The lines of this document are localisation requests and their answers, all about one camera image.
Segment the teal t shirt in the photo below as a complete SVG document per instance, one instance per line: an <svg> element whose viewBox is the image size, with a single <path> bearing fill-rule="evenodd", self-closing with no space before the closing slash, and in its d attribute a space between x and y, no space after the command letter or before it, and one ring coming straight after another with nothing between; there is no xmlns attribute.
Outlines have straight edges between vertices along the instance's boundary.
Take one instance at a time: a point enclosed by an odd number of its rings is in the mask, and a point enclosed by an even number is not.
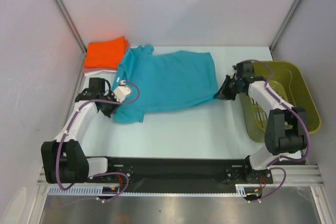
<svg viewBox="0 0 336 224"><path fill-rule="evenodd" d="M172 112L214 101L218 90L209 52L179 50L154 55L151 45L130 48L118 65L113 86L132 82L131 104L120 106L114 123L141 123L146 114Z"/></svg>

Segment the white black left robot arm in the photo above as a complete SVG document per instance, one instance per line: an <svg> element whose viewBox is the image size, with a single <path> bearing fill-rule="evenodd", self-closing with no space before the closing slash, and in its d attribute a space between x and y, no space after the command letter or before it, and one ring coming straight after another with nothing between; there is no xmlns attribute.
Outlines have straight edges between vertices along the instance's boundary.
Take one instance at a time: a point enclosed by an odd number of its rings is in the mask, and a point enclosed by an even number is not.
<svg viewBox="0 0 336 224"><path fill-rule="evenodd" d="M81 143L96 115L102 112L111 117L129 91L126 86L111 90L109 81L103 78L89 79L89 86L76 96L74 110L64 128L53 141L41 146L47 183L85 183L96 174L105 182L115 178L116 169L108 164L108 159L87 157Z"/></svg>

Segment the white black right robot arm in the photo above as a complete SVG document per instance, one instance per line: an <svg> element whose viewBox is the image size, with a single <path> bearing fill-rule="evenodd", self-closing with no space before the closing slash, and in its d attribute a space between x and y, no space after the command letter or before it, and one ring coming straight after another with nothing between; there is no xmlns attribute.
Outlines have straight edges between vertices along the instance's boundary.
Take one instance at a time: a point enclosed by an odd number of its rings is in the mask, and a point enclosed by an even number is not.
<svg viewBox="0 0 336 224"><path fill-rule="evenodd" d="M271 166L281 161L302 162L304 157L292 158L291 154L310 148L310 135L306 127L307 113L283 99L269 84L270 79L255 74L253 60L245 60L233 66L233 74L227 75L221 88L214 95L218 100L236 99L244 94L266 112L267 124L264 145L245 158L243 179L254 183Z"/></svg>

